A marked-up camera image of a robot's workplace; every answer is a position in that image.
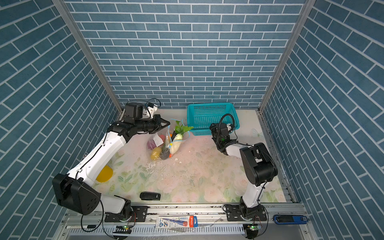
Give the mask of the teal plastic basket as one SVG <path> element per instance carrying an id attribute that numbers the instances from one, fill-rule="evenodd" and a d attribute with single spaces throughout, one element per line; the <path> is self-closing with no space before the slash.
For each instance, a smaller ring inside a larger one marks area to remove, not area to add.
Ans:
<path id="1" fill-rule="evenodd" d="M 219 123 L 222 116 L 231 114 L 235 119 L 235 129 L 240 128 L 240 121 L 236 109 L 231 103 L 190 104 L 187 107 L 187 123 L 194 127 L 194 136 L 210 136 L 210 125 Z"/>

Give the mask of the green toy leaf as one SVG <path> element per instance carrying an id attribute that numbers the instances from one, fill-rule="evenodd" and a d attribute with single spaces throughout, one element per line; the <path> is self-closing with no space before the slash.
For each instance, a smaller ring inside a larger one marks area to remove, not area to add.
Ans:
<path id="1" fill-rule="evenodd" d="M 185 126 L 181 121 L 176 121 L 174 132 L 177 135 L 183 135 L 184 133 L 191 131 L 193 128 L 194 127 Z"/>

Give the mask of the white toy garlic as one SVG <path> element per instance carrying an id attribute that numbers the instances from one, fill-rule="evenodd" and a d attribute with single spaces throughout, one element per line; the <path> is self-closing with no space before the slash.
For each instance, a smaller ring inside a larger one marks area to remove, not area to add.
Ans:
<path id="1" fill-rule="evenodd" d="M 176 150 L 178 151 L 180 148 L 181 143 L 183 142 L 183 135 L 177 135 L 175 138 L 175 143 L 176 143 Z"/>

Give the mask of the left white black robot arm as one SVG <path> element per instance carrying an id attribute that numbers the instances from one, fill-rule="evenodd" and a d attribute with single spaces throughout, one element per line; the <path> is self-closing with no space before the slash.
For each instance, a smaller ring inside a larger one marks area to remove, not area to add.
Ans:
<path id="1" fill-rule="evenodd" d="M 170 122 L 154 115 L 149 120 L 116 121 L 98 145 L 66 174 L 57 174 L 53 189 L 59 206 L 82 215 L 92 212 L 115 214 L 129 221 L 133 210 L 130 200 L 119 196 L 108 196 L 93 189 L 93 184 L 109 160 L 134 135 L 155 134 L 170 125 Z"/>

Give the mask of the purple toy onion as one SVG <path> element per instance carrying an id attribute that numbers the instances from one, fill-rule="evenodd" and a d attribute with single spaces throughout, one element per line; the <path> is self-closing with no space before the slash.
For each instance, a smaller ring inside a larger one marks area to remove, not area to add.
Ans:
<path id="1" fill-rule="evenodd" d="M 153 149 L 155 149 L 157 147 L 157 144 L 156 144 L 156 142 L 154 141 L 154 140 L 148 140 L 147 141 L 147 148 L 149 149 L 149 150 L 153 150 Z"/>

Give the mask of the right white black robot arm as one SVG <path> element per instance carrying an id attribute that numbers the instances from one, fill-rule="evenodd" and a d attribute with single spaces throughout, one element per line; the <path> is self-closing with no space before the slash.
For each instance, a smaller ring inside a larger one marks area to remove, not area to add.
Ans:
<path id="1" fill-rule="evenodd" d="M 245 145 L 231 139 L 230 133 L 235 130 L 232 124 L 213 123 L 210 130 L 221 153 L 242 160 L 248 185 L 240 198 L 237 214 L 245 220 L 267 220 L 267 211 L 261 204 L 261 197 L 267 184 L 278 175 L 278 169 L 265 144 Z"/>

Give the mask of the clear zip top bag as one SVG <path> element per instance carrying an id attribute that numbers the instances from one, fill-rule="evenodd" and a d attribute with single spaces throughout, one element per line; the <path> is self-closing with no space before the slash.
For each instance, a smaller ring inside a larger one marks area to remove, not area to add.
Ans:
<path id="1" fill-rule="evenodd" d="M 184 123 L 184 120 L 177 120 L 177 119 L 170 119 L 171 120 L 171 124 L 166 127 L 164 130 L 161 130 L 159 133 L 156 133 L 154 135 L 152 135 L 149 140 L 154 140 L 157 144 L 157 147 L 160 147 L 162 148 L 162 150 L 164 150 L 165 148 L 168 148 L 169 149 L 169 145 L 170 145 L 170 142 L 171 142 L 171 137 L 172 137 L 172 134 L 174 132 L 174 129 L 175 129 L 175 125 L 176 125 L 176 121 L 181 121 L 185 126 L 188 126 L 187 124 Z M 163 141 L 161 140 L 161 138 L 159 137 L 159 135 L 165 135 L 166 136 L 166 140 L 165 142 L 163 143 Z M 183 142 L 181 143 L 181 145 L 190 138 L 191 136 L 191 131 L 189 132 L 186 132 L 183 134 Z M 147 148 L 147 152 L 148 152 L 148 156 L 150 158 L 150 155 L 152 153 L 152 150 L 149 150 Z"/>

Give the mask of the yellow toy potato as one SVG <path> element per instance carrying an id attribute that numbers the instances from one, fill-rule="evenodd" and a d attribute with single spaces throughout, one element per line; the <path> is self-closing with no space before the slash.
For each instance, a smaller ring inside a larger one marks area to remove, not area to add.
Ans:
<path id="1" fill-rule="evenodd" d="M 160 147 L 154 148 L 150 155 L 151 160 L 157 160 L 158 158 L 160 158 L 161 153 L 162 153 L 162 148 Z"/>

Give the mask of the black toy avocado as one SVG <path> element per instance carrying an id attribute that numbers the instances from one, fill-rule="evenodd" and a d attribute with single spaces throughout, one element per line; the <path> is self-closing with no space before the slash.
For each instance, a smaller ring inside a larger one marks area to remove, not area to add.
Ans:
<path id="1" fill-rule="evenodd" d="M 170 155 L 170 149 L 165 148 L 164 150 L 162 150 L 161 155 L 160 155 L 160 158 L 161 158 L 162 160 L 166 160 L 166 159 L 169 158 L 169 155 Z"/>

